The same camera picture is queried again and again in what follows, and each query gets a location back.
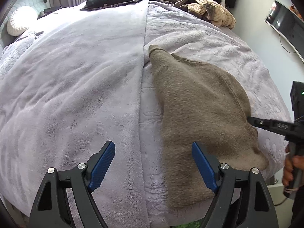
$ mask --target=person's hand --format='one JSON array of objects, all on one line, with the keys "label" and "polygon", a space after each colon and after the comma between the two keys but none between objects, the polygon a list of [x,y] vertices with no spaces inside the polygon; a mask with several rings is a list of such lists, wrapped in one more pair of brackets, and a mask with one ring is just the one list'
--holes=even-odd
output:
[{"label": "person's hand", "polygon": [[[285,152],[287,153],[289,152],[289,146],[286,147]],[[292,175],[293,167],[304,170],[304,157],[294,156],[291,158],[289,154],[286,156],[283,180],[282,180],[284,186],[288,186],[289,182],[293,180],[293,175]]]}]

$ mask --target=wall-mounted television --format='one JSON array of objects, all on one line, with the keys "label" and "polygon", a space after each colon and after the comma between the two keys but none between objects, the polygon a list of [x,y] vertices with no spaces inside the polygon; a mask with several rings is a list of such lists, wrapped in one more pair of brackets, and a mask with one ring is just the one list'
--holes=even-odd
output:
[{"label": "wall-mounted television", "polygon": [[277,0],[273,2],[265,21],[292,46],[304,62],[304,22]]}]

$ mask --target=pillow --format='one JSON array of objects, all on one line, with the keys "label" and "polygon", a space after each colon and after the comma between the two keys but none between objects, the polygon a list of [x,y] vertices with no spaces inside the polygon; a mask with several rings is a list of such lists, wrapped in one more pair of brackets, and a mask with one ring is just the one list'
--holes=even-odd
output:
[{"label": "pillow", "polygon": [[20,36],[37,20],[37,12],[30,6],[22,6],[12,13],[7,21],[7,32]]}]

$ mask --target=headboard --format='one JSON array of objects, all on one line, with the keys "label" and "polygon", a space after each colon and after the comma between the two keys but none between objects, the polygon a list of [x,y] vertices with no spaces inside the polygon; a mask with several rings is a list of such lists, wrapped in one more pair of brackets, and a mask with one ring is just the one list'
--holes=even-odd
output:
[{"label": "headboard", "polygon": [[8,12],[7,16],[5,17],[2,25],[0,26],[0,52],[9,44],[11,44],[15,37],[9,35],[6,30],[6,24],[9,17],[12,15],[12,13],[21,6],[30,6],[33,9],[35,9],[37,16],[43,9],[47,8],[46,4],[43,2],[43,0],[20,0],[17,1],[13,7]]}]

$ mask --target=silver screw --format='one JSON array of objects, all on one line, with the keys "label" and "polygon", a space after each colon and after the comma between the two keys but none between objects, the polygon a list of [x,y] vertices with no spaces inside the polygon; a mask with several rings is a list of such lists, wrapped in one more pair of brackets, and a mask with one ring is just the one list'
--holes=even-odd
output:
[{"label": "silver screw", "polygon": [[259,174],[259,169],[258,168],[252,168],[252,172],[254,173],[254,174]]},{"label": "silver screw", "polygon": [[224,170],[227,170],[229,168],[229,165],[226,164],[226,163],[222,163],[221,168],[224,169]]},{"label": "silver screw", "polygon": [[85,163],[80,163],[78,166],[77,166],[77,168],[78,169],[83,169],[83,168],[85,168]]},{"label": "silver screw", "polygon": [[51,167],[51,168],[49,168],[49,169],[47,170],[47,172],[50,173],[50,174],[53,173],[54,171],[55,171],[55,169],[54,169],[53,167]]}]

